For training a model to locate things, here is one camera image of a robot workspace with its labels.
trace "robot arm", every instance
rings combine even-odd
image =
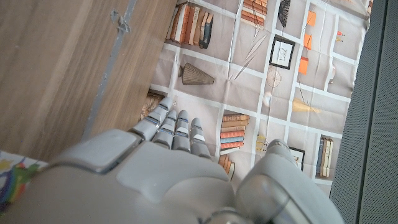
[[[334,205],[272,141],[233,192],[201,122],[163,99],[128,132],[66,150],[33,178],[4,223],[342,223]]]

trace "orange box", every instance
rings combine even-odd
[[[315,19],[317,19],[317,14],[315,12],[308,12],[307,24],[310,26],[315,26]]]
[[[307,74],[307,68],[308,68],[308,58],[301,57],[300,66],[298,67],[298,72],[300,72],[301,74],[306,75]]]
[[[304,34],[304,47],[311,50],[312,35]]]

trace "stack of books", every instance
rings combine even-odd
[[[267,14],[268,0],[244,0],[241,20],[247,24],[264,28],[264,21]]]
[[[229,114],[223,116],[221,124],[221,151],[243,146],[244,130],[249,124],[249,116],[245,114]]]
[[[329,177],[331,165],[331,153],[333,151],[333,140],[321,138],[317,160],[317,176]]]
[[[188,3],[180,4],[174,9],[166,39],[207,49],[212,27],[212,13],[197,6],[190,7]]]
[[[232,180],[235,171],[235,163],[230,161],[229,156],[220,156],[218,164],[224,168],[225,172],[228,174],[229,180]]]

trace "framed picture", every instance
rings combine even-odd
[[[301,149],[296,149],[293,147],[290,148],[290,153],[292,153],[294,160],[296,161],[296,166],[297,168],[301,169],[303,171],[304,169],[304,150]]]
[[[290,69],[294,45],[295,43],[292,41],[275,36],[274,42],[272,43],[269,64],[280,68]]]

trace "wooden cabinet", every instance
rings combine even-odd
[[[48,161],[85,130],[134,125],[176,2],[1,1],[0,150]]]

